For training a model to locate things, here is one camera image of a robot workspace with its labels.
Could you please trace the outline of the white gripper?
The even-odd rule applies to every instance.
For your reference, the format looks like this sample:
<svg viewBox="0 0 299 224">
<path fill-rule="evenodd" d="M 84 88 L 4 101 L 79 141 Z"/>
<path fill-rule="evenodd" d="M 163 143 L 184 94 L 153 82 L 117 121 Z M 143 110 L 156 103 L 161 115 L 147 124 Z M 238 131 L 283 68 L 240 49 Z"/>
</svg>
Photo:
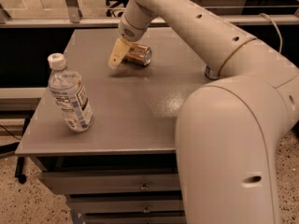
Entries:
<svg viewBox="0 0 299 224">
<path fill-rule="evenodd" d="M 119 23 L 121 38 L 115 42 L 108 66 L 116 69 L 130 50 L 132 43 L 142 38 L 147 31 L 147 18 L 139 14 L 123 13 Z"/>
</svg>

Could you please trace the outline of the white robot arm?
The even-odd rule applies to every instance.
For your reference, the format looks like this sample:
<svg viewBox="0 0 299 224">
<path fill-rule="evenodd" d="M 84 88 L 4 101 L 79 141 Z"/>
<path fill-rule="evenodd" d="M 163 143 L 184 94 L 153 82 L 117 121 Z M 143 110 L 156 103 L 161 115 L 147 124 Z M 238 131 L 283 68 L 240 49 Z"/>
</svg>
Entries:
<svg viewBox="0 0 299 224">
<path fill-rule="evenodd" d="M 280 224 L 276 148 L 299 120 L 297 67 L 190 0 L 129 0 L 111 67 L 156 17 L 205 62 L 210 80 L 186 99 L 176 125 L 187 224 Z"/>
</svg>

